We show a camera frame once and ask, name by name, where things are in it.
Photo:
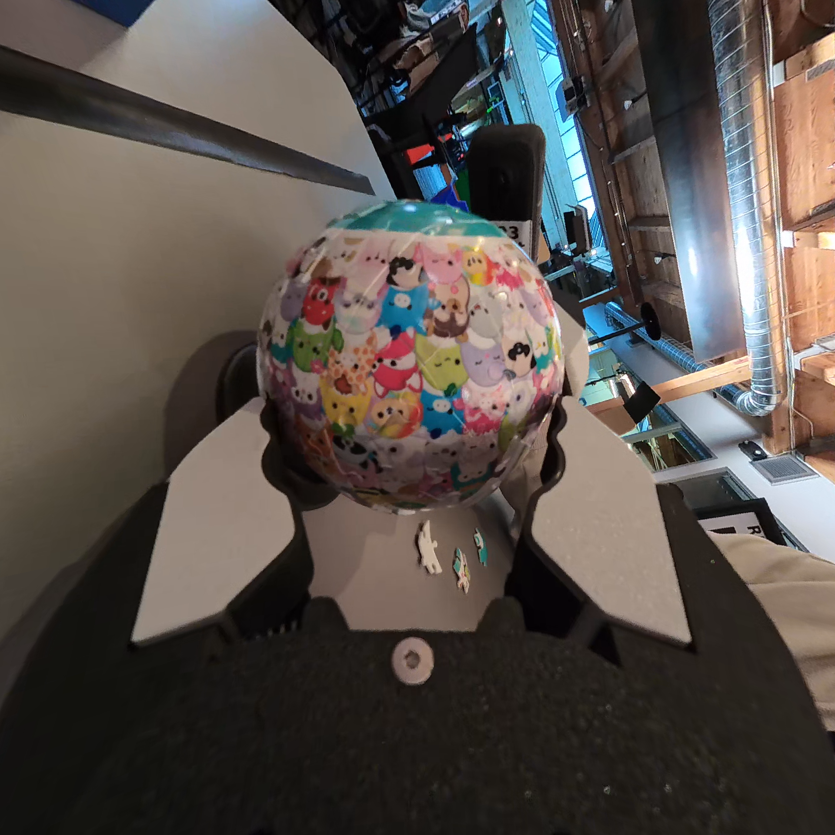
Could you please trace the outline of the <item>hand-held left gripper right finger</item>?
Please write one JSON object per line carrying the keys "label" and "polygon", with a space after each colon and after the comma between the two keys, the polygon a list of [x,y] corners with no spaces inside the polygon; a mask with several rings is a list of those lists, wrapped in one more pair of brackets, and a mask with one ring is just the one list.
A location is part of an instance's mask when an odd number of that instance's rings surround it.
{"label": "hand-held left gripper right finger", "polygon": [[652,475],[574,397],[548,426],[540,486],[520,528],[508,596],[527,631],[590,646],[621,627],[692,642]]}

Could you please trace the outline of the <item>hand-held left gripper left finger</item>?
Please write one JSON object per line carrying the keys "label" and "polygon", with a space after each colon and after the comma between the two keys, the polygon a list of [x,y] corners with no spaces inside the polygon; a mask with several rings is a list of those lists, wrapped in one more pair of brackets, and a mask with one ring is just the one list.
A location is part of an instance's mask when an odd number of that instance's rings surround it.
{"label": "hand-held left gripper left finger", "polygon": [[308,597],[313,564],[300,511],[264,472],[265,406],[248,402],[170,476],[134,644],[206,625],[266,632]]}

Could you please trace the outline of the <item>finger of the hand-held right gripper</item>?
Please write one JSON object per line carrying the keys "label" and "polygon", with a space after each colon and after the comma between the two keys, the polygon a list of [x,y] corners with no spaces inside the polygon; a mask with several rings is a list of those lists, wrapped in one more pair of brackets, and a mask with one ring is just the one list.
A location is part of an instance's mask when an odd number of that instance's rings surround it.
{"label": "finger of the hand-held right gripper", "polygon": [[564,358],[566,385],[571,397],[580,397],[590,373],[590,349],[582,311],[556,307]]}

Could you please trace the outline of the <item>colourful puzzle ball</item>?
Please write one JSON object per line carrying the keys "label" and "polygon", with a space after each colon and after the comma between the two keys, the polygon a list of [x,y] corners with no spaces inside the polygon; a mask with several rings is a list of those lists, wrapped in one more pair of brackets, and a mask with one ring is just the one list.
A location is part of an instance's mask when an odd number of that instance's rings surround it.
{"label": "colourful puzzle ball", "polygon": [[257,376],[281,440],[359,504],[475,504],[534,445],[565,366],[553,294],[506,231],[395,200],[332,221],[266,299]]}

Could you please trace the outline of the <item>black ball stand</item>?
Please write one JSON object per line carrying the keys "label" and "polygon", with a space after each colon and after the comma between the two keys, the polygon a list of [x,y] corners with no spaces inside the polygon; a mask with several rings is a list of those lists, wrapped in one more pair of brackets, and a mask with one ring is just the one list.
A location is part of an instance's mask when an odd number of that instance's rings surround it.
{"label": "black ball stand", "polygon": [[231,354],[218,377],[217,417],[230,418],[252,399],[260,399],[263,404],[256,406],[256,417],[266,433],[266,446],[259,465],[266,482],[301,511],[324,508],[337,498],[337,490],[308,465],[300,442],[291,432],[290,420],[280,414],[278,403],[261,396],[256,380],[258,370],[255,343]]}

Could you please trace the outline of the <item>white puzzle piece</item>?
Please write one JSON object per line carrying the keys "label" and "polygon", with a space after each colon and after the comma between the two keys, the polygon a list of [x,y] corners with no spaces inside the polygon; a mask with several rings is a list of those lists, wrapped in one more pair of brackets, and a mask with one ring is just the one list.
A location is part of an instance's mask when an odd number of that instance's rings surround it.
{"label": "white puzzle piece", "polygon": [[433,539],[431,521],[429,519],[419,524],[416,535],[416,547],[419,564],[430,576],[443,573],[443,567],[438,559],[436,549],[438,543]]}

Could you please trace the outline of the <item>puzzle box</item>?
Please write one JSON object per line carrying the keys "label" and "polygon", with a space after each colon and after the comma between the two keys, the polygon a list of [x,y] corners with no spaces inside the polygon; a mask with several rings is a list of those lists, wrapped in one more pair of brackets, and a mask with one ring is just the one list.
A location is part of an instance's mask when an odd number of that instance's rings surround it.
{"label": "puzzle box", "polygon": [[122,27],[133,26],[154,1],[79,1]]}

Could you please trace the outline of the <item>black round disc on rod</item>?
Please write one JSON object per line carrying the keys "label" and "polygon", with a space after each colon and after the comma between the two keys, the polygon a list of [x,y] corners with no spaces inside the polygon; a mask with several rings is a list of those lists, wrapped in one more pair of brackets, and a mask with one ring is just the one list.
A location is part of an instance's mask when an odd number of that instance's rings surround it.
{"label": "black round disc on rod", "polygon": [[659,341],[662,336],[662,328],[655,308],[653,308],[650,302],[645,301],[641,304],[640,313],[641,318],[639,320],[635,320],[632,324],[626,325],[625,327],[621,327],[621,329],[618,329],[616,331],[611,331],[610,333],[604,334],[599,337],[594,337],[588,340],[589,347],[596,347],[611,339],[626,336],[640,330],[643,330],[645,332],[646,337],[650,341]]}

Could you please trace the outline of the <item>black framed sign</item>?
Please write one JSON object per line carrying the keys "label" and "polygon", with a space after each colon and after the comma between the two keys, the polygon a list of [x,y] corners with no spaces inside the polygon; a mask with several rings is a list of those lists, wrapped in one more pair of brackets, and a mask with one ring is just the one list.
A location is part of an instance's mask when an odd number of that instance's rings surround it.
{"label": "black framed sign", "polygon": [[786,546],[787,540],[764,498],[717,504],[693,511],[705,531],[757,536]]}

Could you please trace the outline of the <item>person's beige sweatshirt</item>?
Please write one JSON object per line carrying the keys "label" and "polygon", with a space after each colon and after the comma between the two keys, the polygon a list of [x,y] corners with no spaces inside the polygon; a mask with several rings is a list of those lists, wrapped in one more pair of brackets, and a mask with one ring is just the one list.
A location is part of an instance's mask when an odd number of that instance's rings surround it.
{"label": "person's beige sweatshirt", "polygon": [[787,645],[834,733],[834,564],[748,534],[709,532]]}

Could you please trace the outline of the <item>dark steel column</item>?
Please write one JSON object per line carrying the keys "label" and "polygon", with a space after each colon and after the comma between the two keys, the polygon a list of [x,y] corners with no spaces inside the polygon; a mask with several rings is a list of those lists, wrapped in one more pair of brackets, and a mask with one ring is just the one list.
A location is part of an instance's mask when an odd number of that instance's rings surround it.
{"label": "dark steel column", "polygon": [[695,359],[746,346],[706,2],[633,1]]}

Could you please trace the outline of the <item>ceiling vent grille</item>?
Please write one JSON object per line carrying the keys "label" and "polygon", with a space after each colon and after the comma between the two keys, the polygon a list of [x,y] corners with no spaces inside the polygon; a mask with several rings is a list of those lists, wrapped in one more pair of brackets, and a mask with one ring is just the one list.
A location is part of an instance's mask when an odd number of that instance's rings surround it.
{"label": "ceiling vent grille", "polygon": [[751,461],[751,466],[770,485],[785,485],[817,478],[819,473],[793,454],[765,456]]}

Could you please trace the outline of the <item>silver ventilation duct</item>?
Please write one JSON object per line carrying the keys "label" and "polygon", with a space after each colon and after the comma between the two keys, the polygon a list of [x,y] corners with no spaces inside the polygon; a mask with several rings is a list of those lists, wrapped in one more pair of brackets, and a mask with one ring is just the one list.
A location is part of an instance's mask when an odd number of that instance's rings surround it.
{"label": "silver ventilation duct", "polygon": [[751,377],[739,411],[762,418],[786,397],[783,258],[766,4],[706,4]]}
{"label": "silver ventilation duct", "polygon": [[[605,304],[604,315],[607,325],[612,328],[615,326],[627,327],[638,323],[635,317],[626,312],[615,301],[610,301]],[[649,333],[643,325],[632,330],[629,336],[649,345],[666,360],[672,362],[686,373],[696,373],[718,367],[718,364],[715,362],[699,362],[695,360],[692,351],[688,347],[671,337],[661,336],[659,340],[650,339]],[[721,387],[714,388],[712,391],[716,397],[723,399],[730,406],[734,407],[737,412],[747,413],[744,407],[748,390],[739,381],[726,383]]]}

